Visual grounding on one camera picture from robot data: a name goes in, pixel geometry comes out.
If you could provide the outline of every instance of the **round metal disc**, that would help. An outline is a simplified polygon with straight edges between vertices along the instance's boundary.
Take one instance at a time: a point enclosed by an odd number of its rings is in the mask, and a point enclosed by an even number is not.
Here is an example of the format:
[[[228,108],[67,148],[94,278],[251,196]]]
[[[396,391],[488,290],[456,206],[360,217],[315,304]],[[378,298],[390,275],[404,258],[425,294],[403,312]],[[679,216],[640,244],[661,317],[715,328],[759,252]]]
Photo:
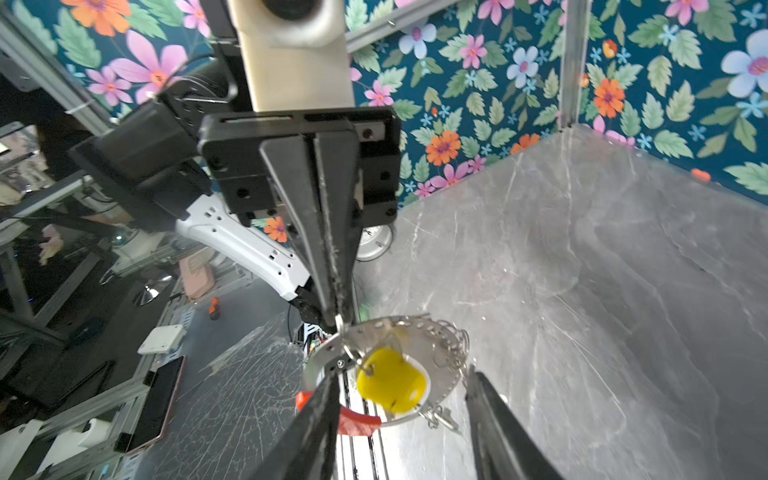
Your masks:
[[[436,406],[462,377],[468,355],[465,334],[445,322],[430,319],[429,315],[389,316],[351,326],[343,334],[332,336],[309,357],[304,367],[304,389],[314,390],[323,373],[337,371],[336,363],[344,355],[344,343],[365,357],[395,340],[401,354],[418,362],[429,378],[429,394],[421,404]]]

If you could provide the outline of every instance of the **gray marble surface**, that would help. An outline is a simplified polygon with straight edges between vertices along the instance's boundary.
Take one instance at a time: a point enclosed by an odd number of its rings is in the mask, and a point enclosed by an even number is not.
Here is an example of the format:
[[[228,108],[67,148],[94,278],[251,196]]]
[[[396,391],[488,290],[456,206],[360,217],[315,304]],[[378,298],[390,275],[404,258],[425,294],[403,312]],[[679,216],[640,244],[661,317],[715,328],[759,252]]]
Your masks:
[[[430,312],[567,479],[768,478],[766,208],[585,128],[400,212],[372,316]],[[384,430],[389,478],[474,478],[463,435]]]

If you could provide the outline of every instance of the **floral wallpaper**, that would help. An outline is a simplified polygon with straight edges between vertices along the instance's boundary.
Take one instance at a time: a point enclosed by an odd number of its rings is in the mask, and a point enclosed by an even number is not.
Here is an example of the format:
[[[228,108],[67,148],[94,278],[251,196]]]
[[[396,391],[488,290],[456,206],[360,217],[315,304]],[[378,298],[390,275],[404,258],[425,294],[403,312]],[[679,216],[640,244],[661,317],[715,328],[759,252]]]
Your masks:
[[[760,0],[595,0],[581,120],[768,203],[766,28]]]
[[[349,0],[347,27],[389,3]],[[563,8],[567,0],[463,0],[352,55],[359,104],[392,106],[403,121],[401,206],[555,131]]]

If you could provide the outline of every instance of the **green leaf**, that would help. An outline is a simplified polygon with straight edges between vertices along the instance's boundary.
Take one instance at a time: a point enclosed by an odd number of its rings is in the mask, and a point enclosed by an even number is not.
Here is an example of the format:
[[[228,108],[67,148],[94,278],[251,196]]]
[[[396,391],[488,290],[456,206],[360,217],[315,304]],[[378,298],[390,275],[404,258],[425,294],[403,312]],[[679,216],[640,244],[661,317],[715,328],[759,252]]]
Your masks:
[[[463,108],[456,108],[448,118],[445,119],[445,129],[449,131],[457,131],[458,127],[462,124],[462,112]]]
[[[461,141],[464,155],[470,160],[475,158],[480,152],[480,143],[472,137],[461,137]]]
[[[440,94],[437,93],[437,90],[427,87],[424,91],[424,111],[429,111],[432,104],[442,105],[442,100],[440,100]]]
[[[496,97],[491,99],[491,108],[488,109],[488,119],[494,125],[498,125],[504,120],[504,104]]]
[[[675,60],[680,66],[701,69],[699,40],[691,30],[680,30],[675,39],[670,42],[669,49],[672,60]]]
[[[722,98],[728,93],[728,84],[733,80],[732,77],[716,78],[712,80],[710,86],[704,88],[696,94],[696,98]]]
[[[476,91],[469,94],[467,97],[467,110],[478,117],[485,115],[485,102],[482,99],[482,95]]]
[[[408,153],[404,153],[402,158],[400,158],[400,178],[405,180],[410,177],[412,173],[413,165],[411,164],[411,159],[408,156]]]
[[[600,14],[600,21],[605,22],[610,17],[616,15],[616,11],[619,8],[619,0],[608,0],[605,3],[605,8],[603,9],[603,13]]]
[[[397,100],[392,104],[392,108],[400,120],[406,121],[415,117],[421,111],[422,106],[415,104],[413,100]]]
[[[740,113],[741,108],[738,107],[718,107],[713,114],[702,118],[699,123],[702,125],[728,125],[736,120]]]
[[[549,14],[547,23],[545,23],[544,28],[541,30],[541,37],[538,39],[539,47],[543,47],[550,41],[553,41],[554,38],[558,36],[558,33],[560,33],[560,30],[562,30],[562,27],[558,23],[558,20],[560,20],[560,15],[563,15],[561,8],[556,8],[552,11],[551,14]]]
[[[518,118],[518,130],[522,130],[523,125],[525,125],[525,122],[528,121],[528,109],[523,108],[523,111],[520,112],[520,118]]]
[[[667,103],[667,118],[672,121],[686,121],[690,118],[692,111],[694,111],[694,95],[690,93],[690,84],[686,80],[672,94],[672,98]]]
[[[517,41],[530,41],[533,40],[533,35],[528,32],[526,27],[515,27],[515,39]]]
[[[688,148],[688,142],[680,135],[669,130],[662,130],[654,137],[654,146],[662,155],[669,157],[694,157],[694,153]]]
[[[531,13],[531,4],[528,0],[515,0],[515,8],[527,14]]]
[[[88,36],[88,30],[69,15],[68,9],[58,10],[58,25],[54,25],[53,30],[67,58],[84,67],[101,67],[101,52],[96,49],[96,43]]]
[[[438,41],[446,43],[449,38],[453,37],[457,33],[458,33],[458,28],[446,27],[445,25],[443,25],[437,29],[437,39]]]
[[[536,120],[533,120],[533,125],[542,126],[548,125],[558,118],[558,112],[560,109],[557,105],[552,104],[546,107],[544,110],[538,113]]]
[[[502,21],[501,31],[498,33],[498,43],[504,43],[512,31],[512,13],[508,13]]]
[[[416,180],[420,184],[423,184],[429,178],[429,162],[427,156],[422,155],[419,161],[416,162],[416,167],[413,169],[413,180]]]
[[[547,75],[547,80],[544,82],[544,98],[555,98],[560,91],[560,79],[558,74],[552,68]]]
[[[565,30],[561,31],[552,44],[552,53],[549,54],[549,61],[560,58],[565,53]]]
[[[379,54],[373,49],[373,45],[366,45],[352,53],[352,60],[367,71],[381,73],[382,69],[379,67]]]
[[[512,137],[515,136],[514,130],[510,130],[509,128],[502,128],[498,131],[496,131],[493,134],[493,137],[491,137],[491,145],[493,145],[496,148],[504,147],[506,144],[509,143],[509,141],[512,139]]]
[[[654,15],[645,22],[637,26],[637,30],[632,32],[629,40],[640,47],[650,48],[661,43],[661,35],[664,32],[664,26],[669,25],[667,17],[663,15]]]
[[[726,140],[728,140],[727,132],[707,138],[707,141],[704,142],[704,146],[699,150],[699,153],[697,153],[696,156],[699,158],[706,158],[710,155],[718,155],[722,153],[725,148]]]
[[[627,137],[636,137],[640,133],[640,115],[628,102],[624,101],[624,110],[621,112],[621,131]]]
[[[475,120],[475,136],[479,141],[486,141],[491,136],[491,124],[485,120]]]
[[[131,28],[147,37],[158,37],[167,40],[165,32],[160,28],[155,17],[135,3],[131,3],[130,6],[131,16],[127,19],[128,23],[131,24]]]
[[[723,170],[736,177],[736,181],[747,190],[760,195],[768,195],[768,165],[746,162],[742,165],[725,167]]]
[[[461,0],[456,4],[456,19],[458,19],[458,27],[462,32],[467,29],[467,25],[475,17],[477,9],[478,0]]]
[[[648,81],[662,97],[667,95],[667,86],[672,82],[672,62],[669,58],[659,55],[648,64]]]
[[[459,54],[459,52],[462,50],[462,48],[466,48],[467,37],[468,35],[465,35],[462,33],[457,37],[451,38],[450,40],[448,40],[448,44],[445,47],[440,48],[438,53],[443,57],[446,57],[450,61],[464,60],[464,58]]]
[[[510,81],[509,83],[507,83],[507,91],[504,92],[504,96],[502,97],[502,101],[507,101],[510,98],[512,98],[512,95],[514,95],[517,90],[518,90],[518,88],[515,87],[515,83],[513,81]]]
[[[400,65],[401,61],[402,61],[402,51],[400,51],[399,48],[395,48],[389,53],[389,57],[386,58],[384,63],[382,63],[382,67],[384,68],[396,67]]]
[[[382,87],[390,87],[392,93],[395,93],[398,88],[402,87],[402,79],[406,77],[406,71],[408,69],[403,68],[390,68],[379,74],[379,83]]]
[[[508,62],[507,58],[504,56],[504,50],[502,49],[501,45],[495,41],[487,41],[483,44],[483,46],[486,50],[488,50],[488,54],[480,59],[483,65],[487,65],[490,68],[496,68],[499,65],[503,65]]]
[[[645,94],[643,123],[651,129],[659,128],[664,123],[664,110],[661,108],[661,102],[656,100],[650,92]]]
[[[366,5],[366,0],[349,0],[346,5],[344,21],[350,31],[365,26],[368,23],[368,5]]]
[[[624,19],[621,15],[616,15],[616,22],[614,23],[614,35],[619,41],[619,45],[624,46],[624,33],[627,31],[627,24],[624,23]]]
[[[733,26],[736,16],[733,5],[727,0],[710,0],[710,7],[703,12],[696,12],[694,23],[699,26],[699,33],[710,40],[736,41]]]
[[[598,20],[598,17],[594,16],[594,13],[589,14],[589,39],[597,40],[605,36],[605,31],[602,28],[603,22]]]
[[[478,77],[475,80],[475,87],[478,90],[488,91],[498,87],[498,84],[494,80],[494,76],[490,71],[486,70],[485,68],[481,68],[477,73]]]
[[[589,75],[589,83],[591,83],[592,86],[595,88],[599,87],[600,84],[605,79],[605,74],[603,73],[603,69],[598,67],[594,63],[587,64],[587,73]]]
[[[637,80],[637,74],[643,69],[643,65],[622,65],[616,70],[614,80],[619,82],[619,87],[623,89],[629,88],[635,80]]]
[[[752,153],[757,152],[755,134],[757,134],[757,130],[746,118],[738,117],[736,119],[736,127],[733,129],[733,138],[740,141],[744,148]]]
[[[445,98],[458,97],[460,94],[464,93],[467,87],[467,71],[459,70],[454,73],[451,79],[448,81],[448,85],[446,86],[445,91],[442,93],[442,96]]]
[[[411,135],[413,135],[416,141],[426,147],[432,143],[435,131],[431,128],[421,127],[418,130],[411,130]]]
[[[525,97],[526,93],[524,91],[521,91],[517,97],[515,97],[515,102],[512,104],[512,108],[509,110],[509,113],[514,114],[516,111],[520,110],[523,105],[525,105]]]
[[[371,16],[369,20],[373,22],[374,20],[378,20],[380,18],[386,17],[387,15],[392,13],[392,10],[394,9],[395,9],[394,0],[382,0],[379,2],[379,4],[376,7],[373,8],[373,12],[371,12]]]
[[[58,45],[51,35],[51,31],[48,30],[40,18],[35,17],[27,6],[24,5],[22,0],[16,0],[13,2],[13,15],[29,30],[38,40],[43,44],[46,50],[51,52],[51,55],[56,55],[58,52]]]
[[[141,0],[141,3],[164,25],[180,27],[184,21],[184,13],[179,10],[174,0]]]

